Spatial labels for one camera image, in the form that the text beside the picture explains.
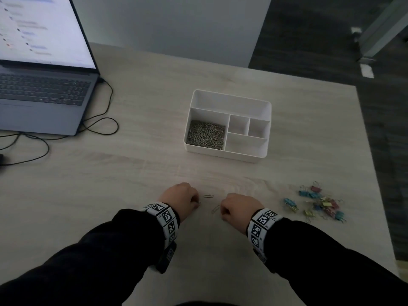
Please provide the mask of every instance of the wristband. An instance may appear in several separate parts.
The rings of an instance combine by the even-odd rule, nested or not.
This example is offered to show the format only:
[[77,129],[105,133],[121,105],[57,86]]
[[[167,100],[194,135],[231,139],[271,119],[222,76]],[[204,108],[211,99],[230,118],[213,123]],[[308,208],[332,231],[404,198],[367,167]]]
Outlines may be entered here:
[[169,205],[162,202],[149,204],[143,207],[143,211],[155,216],[160,223],[165,238],[164,248],[167,249],[177,237],[178,223],[176,214]]
[[268,230],[275,224],[276,221],[283,217],[271,211],[268,208],[261,209],[252,216],[247,229],[247,236],[249,242],[252,244],[258,257],[263,263],[267,261],[264,250],[265,237]]

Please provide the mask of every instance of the laptop screen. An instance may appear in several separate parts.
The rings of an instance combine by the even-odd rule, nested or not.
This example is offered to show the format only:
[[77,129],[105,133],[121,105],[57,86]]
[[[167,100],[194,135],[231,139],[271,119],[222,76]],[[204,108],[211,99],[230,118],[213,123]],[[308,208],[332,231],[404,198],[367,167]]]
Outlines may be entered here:
[[0,60],[96,68],[69,0],[0,0]]

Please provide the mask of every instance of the touchpad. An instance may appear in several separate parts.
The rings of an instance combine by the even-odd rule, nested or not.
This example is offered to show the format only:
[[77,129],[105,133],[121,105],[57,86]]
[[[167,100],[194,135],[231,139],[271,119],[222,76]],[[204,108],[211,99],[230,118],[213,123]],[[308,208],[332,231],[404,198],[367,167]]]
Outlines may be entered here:
[[0,104],[0,129],[23,131],[32,118],[33,107]]

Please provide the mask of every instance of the power cord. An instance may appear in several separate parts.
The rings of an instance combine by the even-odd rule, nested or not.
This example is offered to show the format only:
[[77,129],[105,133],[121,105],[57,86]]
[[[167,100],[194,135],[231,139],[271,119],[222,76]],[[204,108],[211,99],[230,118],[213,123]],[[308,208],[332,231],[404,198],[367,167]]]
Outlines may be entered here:
[[[80,124],[80,126],[79,126],[79,129],[78,129],[77,133],[75,134],[75,136],[78,135],[78,134],[80,134],[80,133],[82,133],[82,132],[84,132],[84,131],[90,131],[90,132],[93,132],[93,133],[96,133],[96,134],[100,134],[100,135],[113,135],[113,134],[115,134],[115,133],[117,133],[117,132],[119,131],[119,123],[118,123],[114,118],[111,118],[111,117],[103,117],[103,118],[100,118],[100,119],[96,120],[94,123],[90,124],[89,126],[86,126],[86,125],[85,125],[85,122],[87,122],[87,121],[89,121],[89,120],[91,120],[91,119],[94,119],[94,118],[96,118],[96,117],[100,117],[100,116],[106,115],[106,114],[109,112],[109,108],[111,107],[112,96],[113,96],[113,88],[112,88],[112,86],[111,86],[106,80],[104,80],[103,78],[100,78],[100,81],[107,83],[107,85],[110,87],[110,90],[111,90],[111,95],[110,95],[110,97],[109,97],[108,107],[106,108],[105,112],[102,113],[102,114],[98,114],[98,115],[95,115],[95,116],[93,116],[93,117],[89,117],[89,118],[83,119],[83,120],[81,121],[81,124]],[[102,121],[102,120],[104,120],[104,119],[113,120],[113,121],[116,123],[116,130],[113,131],[113,132],[111,132],[111,133],[101,133],[101,132],[97,132],[97,131],[94,131],[94,130],[91,130],[91,129],[90,129],[92,126],[94,126],[95,124],[97,124],[98,122],[100,122],[100,121]],[[2,138],[2,137],[11,137],[11,136],[16,136],[16,138],[14,139],[14,141],[13,141],[11,144],[9,144],[8,146],[6,146],[6,147],[4,147],[4,148],[1,148],[0,150],[4,150],[4,149],[10,148],[11,146],[15,145],[15,144],[17,143],[18,139],[20,138],[20,136],[22,136],[22,135],[24,135],[24,136],[27,137],[27,138],[39,139],[40,141],[44,142],[44,144],[47,146],[47,151],[46,151],[46,153],[43,154],[42,156],[37,157],[37,158],[34,158],[34,159],[30,159],[30,160],[26,160],[26,161],[20,161],[20,162],[15,162],[15,163],[0,164],[0,166],[11,166],[11,165],[22,164],[22,163],[27,163],[27,162],[31,162],[31,161],[35,161],[35,160],[41,159],[41,158],[45,157],[47,154],[49,154],[49,152],[50,152],[50,150],[51,150],[50,145],[47,143],[47,141],[56,141],[56,140],[59,140],[59,139],[64,139],[64,138],[69,137],[69,135],[63,135],[62,137],[57,137],[57,138],[44,138],[44,137],[38,137],[38,136],[36,136],[36,135],[34,135],[34,134],[31,134],[31,133],[26,133],[26,132],[19,132],[19,133],[14,133],[14,134],[8,134],[8,135],[0,136],[0,138]]]

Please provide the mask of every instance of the white desk organizer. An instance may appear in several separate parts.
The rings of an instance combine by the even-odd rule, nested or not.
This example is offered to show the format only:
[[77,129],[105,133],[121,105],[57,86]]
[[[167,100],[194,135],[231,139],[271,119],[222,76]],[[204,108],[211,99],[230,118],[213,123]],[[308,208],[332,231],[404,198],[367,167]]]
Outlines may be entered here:
[[[191,99],[184,147],[193,153],[256,163],[268,153],[272,105],[266,101],[195,90]],[[186,144],[191,120],[225,126],[222,150]]]

